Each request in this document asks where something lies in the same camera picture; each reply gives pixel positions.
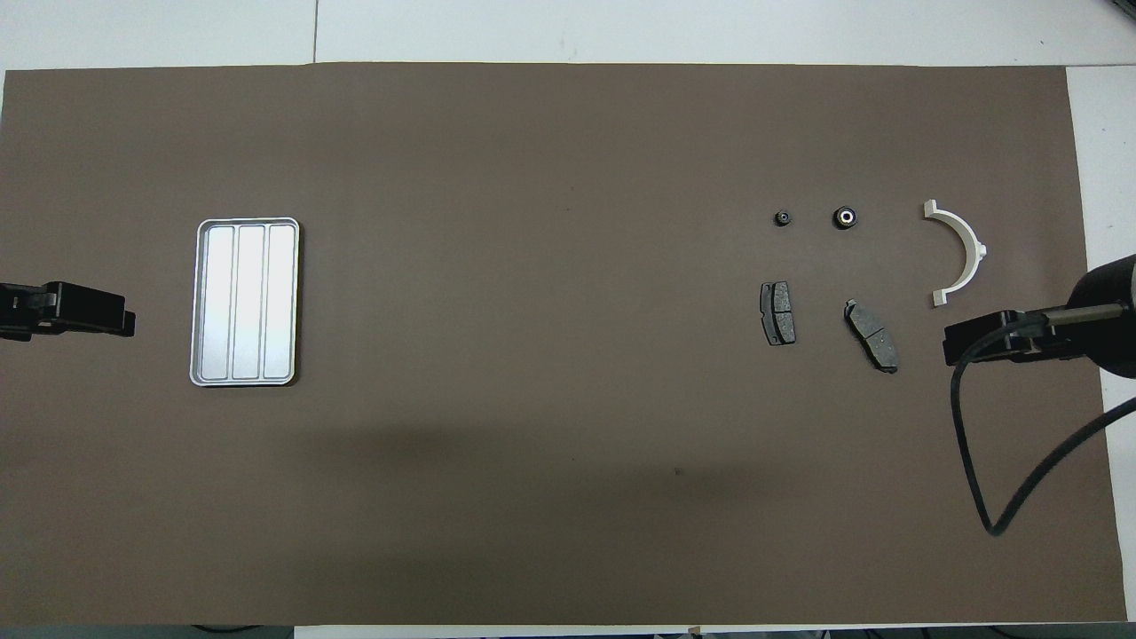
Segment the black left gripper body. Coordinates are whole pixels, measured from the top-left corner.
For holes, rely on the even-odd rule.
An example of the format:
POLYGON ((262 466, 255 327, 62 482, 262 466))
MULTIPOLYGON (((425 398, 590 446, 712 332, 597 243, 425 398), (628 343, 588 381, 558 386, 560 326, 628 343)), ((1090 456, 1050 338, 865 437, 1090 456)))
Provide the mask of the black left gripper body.
POLYGON ((125 338, 124 296, 50 280, 42 287, 1 284, 1 339, 28 343, 36 335, 67 332, 125 338))

